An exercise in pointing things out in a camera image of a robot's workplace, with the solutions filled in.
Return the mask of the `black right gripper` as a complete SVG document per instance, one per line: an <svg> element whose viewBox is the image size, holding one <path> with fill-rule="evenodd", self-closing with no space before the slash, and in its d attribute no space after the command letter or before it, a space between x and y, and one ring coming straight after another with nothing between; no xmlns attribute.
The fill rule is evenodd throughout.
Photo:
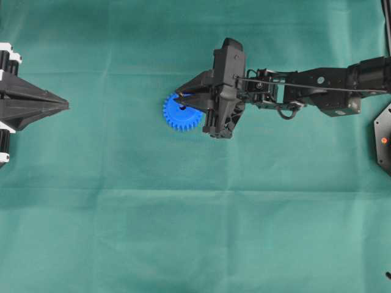
<svg viewBox="0 0 391 293"><path fill-rule="evenodd" d="M206 113L202 131L215 139L230 139L241 118L245 102L239 98L241 83L213 85L214 70L203 71L179 87L180 104Z"/></svg>

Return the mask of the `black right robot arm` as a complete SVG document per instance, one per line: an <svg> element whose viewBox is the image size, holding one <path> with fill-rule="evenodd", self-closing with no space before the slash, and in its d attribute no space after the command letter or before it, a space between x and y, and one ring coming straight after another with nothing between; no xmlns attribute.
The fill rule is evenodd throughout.
<svg viewBox="0 0 391 293"><path fill-rule="evenodd" d="M330 117L361 112L361 100L390 93L390 58L378 57L346 68L280 72L268 69L233 73L218 81L219 70L204 71L177 88L175 101L206 115L203 132L229 139L245 106L276 111L293 119L304 107L317 107Z"/></svg>

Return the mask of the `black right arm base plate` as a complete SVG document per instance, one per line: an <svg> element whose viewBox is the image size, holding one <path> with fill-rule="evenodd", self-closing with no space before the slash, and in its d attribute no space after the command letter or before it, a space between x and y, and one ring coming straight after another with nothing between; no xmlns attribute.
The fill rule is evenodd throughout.
<svg viewBox="0 0 391 293"><path fill-rule="evenodd" d="M390 104L374 120L376 158L379 166L390 176Z"/></svg>

